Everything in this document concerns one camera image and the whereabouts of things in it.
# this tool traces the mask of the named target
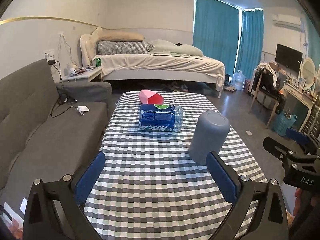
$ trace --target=wall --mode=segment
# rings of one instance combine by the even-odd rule
[[[305,43],[305,34],[282,27],[276,27],[273,25],[272,15],[285,14],[296,17],[304,17],[304,13],[295,9],[287,7],[266,7],[264,11],[264,37],[263,37],[263,52],[267,53],[267,56],[276,55],[277,43],[284,46],[296,49],[301,52],[305,52],[303,44]]]
[[[13,0],[1,20],[23,16],[60,17],[105,25],[108,0]]]
[[[192,45],[193,13],[194,0],[14,0],[1,20],[60,17],[110,29],[137,31],[147,40],[165,39]],[[64,33],[73,59],[82,65],[79,39],[94,29],[59,20],[24,20],[0,25],[0,39],[7,41],[0,45],[0,79],[43,58],[43,51],[49,49],[55,50],[55,59],[61,63],[61,75],[66,75],[67,63],[71,60],[64,43],[58,55],[59,33]],[[54,68],[52,73],[58,82],[59,75]]]
[[[61,17],[94,25],[108,24],[108,0],[13,0],[1,20],[12,17]],[[63,32],[71,46],[73,59],[81,65],[80,36],[92,33],[95,27],[59,20],[24,20],[0,25],[0,79],[15,70],[43,58],[43,51],[54,49],[64,76],[70,57],[62,43],[58,55],[59,33]],[[52,68],[54,80],[59,80]]]
[[[55,60],[60,62],[61,75],[67,74],[67,63],[71,62],[68,51],[61,39],[60,32],[69,46],[71,55],[77,64],[81,65],[80,36],[83,33],[92,33],[95,27],[57,20],[25,20],[0,25],[0,79],[8,74],[43,58],[43,51],[54,49]],[[53,79],[59,82],[57,70],[51,68]]]
[[[110,0],[109,28],[193,31],[194,0]]]

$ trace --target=blue bottle label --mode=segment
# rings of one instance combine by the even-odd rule
[[[174,105],[142,104],[139,125],[142,130],[172,132],[175,115]]]

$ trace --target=shoe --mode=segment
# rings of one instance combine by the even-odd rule
[[[234,92],[237,91],[234,86],[223,87],[225,91]]]
[[[188,87],[186,84],[181,85],[181,91],[182,92],[189,92]]]
[[[178,83],[176,81],[173,81],[170,85],[167,85],[167,88],[169,88],[170,90],[180,89],[180,87],[178,86]]]

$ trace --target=sofa armrest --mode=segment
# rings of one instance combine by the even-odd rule
[[[61,83],[56,83],[58,92],[62,91]],[[112,103],[111,84],[107,82],[87,82],[83,80],[64,82],[64,90],[78,102],[103,102],[107,104],[108,120],[111,118],[114,105]]]

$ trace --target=white bed sheet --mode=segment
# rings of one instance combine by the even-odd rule
[[[223,87],[225,68],[218,60],[203,57],[185,58],[172,56],[153,56],[150,54],[115,54],[97,55],[92,60],[100,58],[103,76],[114,70],[177,70],[204,73],[217,79],[217,85]]]

